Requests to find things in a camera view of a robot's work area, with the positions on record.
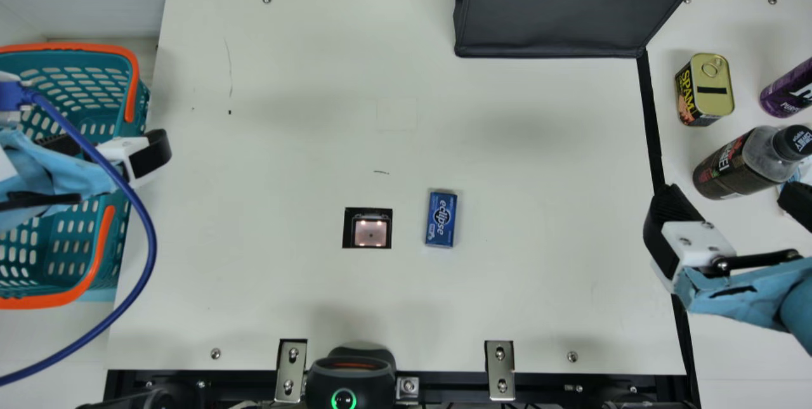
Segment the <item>green light ring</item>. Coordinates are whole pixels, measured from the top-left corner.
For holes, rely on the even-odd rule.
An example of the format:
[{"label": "green light ring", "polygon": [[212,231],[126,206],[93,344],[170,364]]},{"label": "green light ring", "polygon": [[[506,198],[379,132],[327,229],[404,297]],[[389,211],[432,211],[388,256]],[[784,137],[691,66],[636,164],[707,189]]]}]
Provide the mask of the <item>green light ring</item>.
[{"label": "green light ring", "polygon": [[337,391],[333,392],[333,396],[330,397],[330,404],[331,406],[333,406],[333,409],[339,409],[339,407],[336,406],[336,395],[339,394],[340,392],[347,392],[348,394],[350,394],[351,397],[353,397],[353,406],[350,406],[350,409],[355,409],[355,406],[358,403],[358,398],[356,398],[354,391],[351,391],[351,389],[347,388],[337,389]]}]

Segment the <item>purple bottle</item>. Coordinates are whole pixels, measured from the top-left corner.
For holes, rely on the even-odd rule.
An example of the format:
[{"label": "purple bottle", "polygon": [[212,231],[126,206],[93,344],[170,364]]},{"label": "purple bottle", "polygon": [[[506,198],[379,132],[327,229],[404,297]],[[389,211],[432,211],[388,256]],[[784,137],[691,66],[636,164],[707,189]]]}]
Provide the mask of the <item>purple bottle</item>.
[{"label": "purple bottle", "polygon": [[775,117],[790,117],[812,105],[812,59],[766,86],[760,100],[764,111]]}]

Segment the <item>orange basket handle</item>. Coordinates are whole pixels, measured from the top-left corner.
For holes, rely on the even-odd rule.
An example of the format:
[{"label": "orange basket handle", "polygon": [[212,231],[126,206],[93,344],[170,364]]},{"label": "orange basket handle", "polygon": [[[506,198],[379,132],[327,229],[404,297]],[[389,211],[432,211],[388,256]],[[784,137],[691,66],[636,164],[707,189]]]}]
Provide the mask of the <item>orange basket handle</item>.
[{"label": "orange basket handle", "polygon": [[109,205],[105,207],[104,215],[101,217],[101,225],[99,225],[99,235],[96,239],[96,248],[93,254],[93,261],[90,262],[90,267],[87,273],[84,274],[82,280],[74,285],[68,291],[60,294],[47,294],[47,295],[33,295],[28,297],[9,297],[9,299],[0,299],[0,309],[41,309],[41,308],[55,308],[64,306],[70,302],[74,302],[82,294],[87,291],[93,279],[96,278],[99,267],[102,266],[102,259],[104,259],[105,244],[107,244],[107,236],[110,233],[110,225],[113,224],[115,218],[115,207]]},{"label": "orange basket handle", "polygon": [[111,46],[109,44],[93,44],[90,42],[35,42],[32,44],[12,44],[11,46],[0,47],[0,54],[3,53],[26,53],[26,51],[87,51],[88,53],[116,54],[122,56],[130,62],[133,74],[130,77],[130,87],[127,93],[127,103],[124,106],[124,120],[133,123],[136,120],[136,97],[138,95],[138,81],[140,80],[140,70],[138,59],[127,48]]}]

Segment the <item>black shopping bag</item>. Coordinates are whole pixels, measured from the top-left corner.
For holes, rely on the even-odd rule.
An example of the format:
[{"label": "black shopping bag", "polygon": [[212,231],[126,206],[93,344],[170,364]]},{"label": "black shopping bag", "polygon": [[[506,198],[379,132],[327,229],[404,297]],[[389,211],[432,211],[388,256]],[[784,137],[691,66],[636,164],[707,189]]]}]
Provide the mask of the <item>black shopping bag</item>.
[{"label": "black shopping bag", "polygon": [[639,56],[682,0],[456,0],[463,57]]}]

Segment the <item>spam can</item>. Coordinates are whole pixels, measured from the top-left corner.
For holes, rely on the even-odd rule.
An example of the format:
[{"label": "spam can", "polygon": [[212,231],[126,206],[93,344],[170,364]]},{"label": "spam can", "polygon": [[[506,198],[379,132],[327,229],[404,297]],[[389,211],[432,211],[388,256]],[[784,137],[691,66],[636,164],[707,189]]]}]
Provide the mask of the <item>spam can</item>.
[{"label": "spam can", "polygon": [[707,127],[734,109],[728,60],[700,53],[675,76],[679,119],[687,126]]}]

